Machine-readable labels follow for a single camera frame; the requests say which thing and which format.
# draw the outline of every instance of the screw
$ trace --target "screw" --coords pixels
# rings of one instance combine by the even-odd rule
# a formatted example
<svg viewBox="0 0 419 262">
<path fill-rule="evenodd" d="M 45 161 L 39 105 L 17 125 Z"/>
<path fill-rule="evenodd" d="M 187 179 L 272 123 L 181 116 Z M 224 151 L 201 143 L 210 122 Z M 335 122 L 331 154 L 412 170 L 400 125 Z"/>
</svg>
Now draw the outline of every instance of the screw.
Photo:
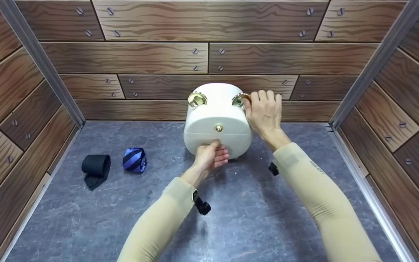
<svg viewBox="0 0 419 262">
<path fill-rule="evenodd" d="M 346 12 L 346 9 L 344 7 L 340 8 L 339 11 L 337 11 L 337 15 L 341 16 Z"/>
<path fill-rule="evenodd" d="M 79 15 L 83 15 L 83 10 L 82 10 L 82 8 L 77 7 L 75 10 L 77 11 L 77 13 L 78 13 Z"/>
</svg>

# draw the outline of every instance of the rolled necktie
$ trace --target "rolled necktie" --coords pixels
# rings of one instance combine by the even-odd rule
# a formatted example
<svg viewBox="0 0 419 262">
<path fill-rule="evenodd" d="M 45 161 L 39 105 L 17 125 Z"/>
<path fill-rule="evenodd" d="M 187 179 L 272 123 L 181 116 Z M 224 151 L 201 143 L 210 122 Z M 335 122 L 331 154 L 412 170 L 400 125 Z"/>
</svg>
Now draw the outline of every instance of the rolled necktie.
<svg viewBox="0 0 419 262">
<path fill-rule="evenodd" d="M 123 159 L 123 168 L 127 171 L 141 173 L 147 167 L 147 155 L 141 147 L 126 149 Z"/>
</svg>

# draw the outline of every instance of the wooden wall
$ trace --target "wooden wall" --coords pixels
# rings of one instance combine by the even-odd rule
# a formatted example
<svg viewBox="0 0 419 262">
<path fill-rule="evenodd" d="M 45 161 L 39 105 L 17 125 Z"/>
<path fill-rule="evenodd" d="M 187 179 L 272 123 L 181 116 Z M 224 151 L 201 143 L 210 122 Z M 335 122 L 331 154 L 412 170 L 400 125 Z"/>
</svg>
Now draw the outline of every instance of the wooden wall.
<svg viewBox="0 0 419 262">
<path fill-rule="evenodd" d="M 406 1 L 18 0 L 87 120 L 184 120 L 227 82 L 329 121 Z"/>
<path fill-rule="evenodd" d="M 419 261 L 419 20 L 339 133 Z"/>
<path fill-rule="evenodd" d="M 0 14 L 0 258 L 75 130 Z"/>
</svg>

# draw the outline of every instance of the white cylindrical container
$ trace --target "white cylindrical container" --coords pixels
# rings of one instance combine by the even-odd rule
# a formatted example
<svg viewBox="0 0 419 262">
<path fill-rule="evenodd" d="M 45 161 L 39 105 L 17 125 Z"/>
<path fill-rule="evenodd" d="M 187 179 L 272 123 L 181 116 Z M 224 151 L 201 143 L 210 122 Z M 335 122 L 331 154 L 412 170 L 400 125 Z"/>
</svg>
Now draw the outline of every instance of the white cylindrical container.
<svg viewBox="0 0 419 262">
<path fill-rule="evenodd" d="M 188 96 L 183 140 L 192 154 L 214 139 L 226 146 L 229 159 L 246 152 L 251 144 L 251 128 L 242 98 L 250 97 L 227 83 L 204 84 Z"/>
</svg>

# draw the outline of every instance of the screw head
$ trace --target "screw head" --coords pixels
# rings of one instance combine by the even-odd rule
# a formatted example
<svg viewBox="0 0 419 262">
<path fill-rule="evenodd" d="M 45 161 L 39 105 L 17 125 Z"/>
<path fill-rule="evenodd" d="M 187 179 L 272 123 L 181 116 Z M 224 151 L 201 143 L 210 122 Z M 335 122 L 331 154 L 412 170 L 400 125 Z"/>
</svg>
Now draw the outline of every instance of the screw head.
<svg viewBox="0 0 419 262">
<path fill-rule="evenodd" d="M 111 7 L 106 8 L 109 15 L 114 15 L 114 10 Z"/>
<path fill-rule="evenodd" d="M 77 7 L 75 10 L 76 10 L 76 12 L 77 12 L 79 15 L 83 15 L 83 10 L 82 10 L 82 8 Z"/>
</svg>

